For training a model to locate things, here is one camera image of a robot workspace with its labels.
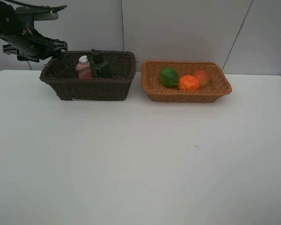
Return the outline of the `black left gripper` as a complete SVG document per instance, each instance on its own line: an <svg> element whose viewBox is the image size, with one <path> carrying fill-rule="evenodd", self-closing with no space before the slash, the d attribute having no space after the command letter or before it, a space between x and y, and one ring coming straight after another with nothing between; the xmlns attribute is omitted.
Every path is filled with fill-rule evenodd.
<svg viewBox="0 0 281 225"><path fill-rule="evenodd" d="M62 52L68 50L66 41L45 37L22 23L4 22L2 38L7 42L3 52L16 55L19 61L63 60Z"/></svg>

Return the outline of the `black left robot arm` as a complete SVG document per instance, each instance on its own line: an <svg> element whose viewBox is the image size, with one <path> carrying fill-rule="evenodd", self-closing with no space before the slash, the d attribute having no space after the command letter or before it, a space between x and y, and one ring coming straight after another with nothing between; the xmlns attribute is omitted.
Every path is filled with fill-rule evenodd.
<svg viewBox="0 0 281 225"><path fill-rule="evenodd" d="M35 21L52 21L67 6L36 6L15 0L0 0L0 39L3 52L14 54L18 61L39 62L50 57L59 58L68 50L66 41L43 36L35 27Z"/></svg>

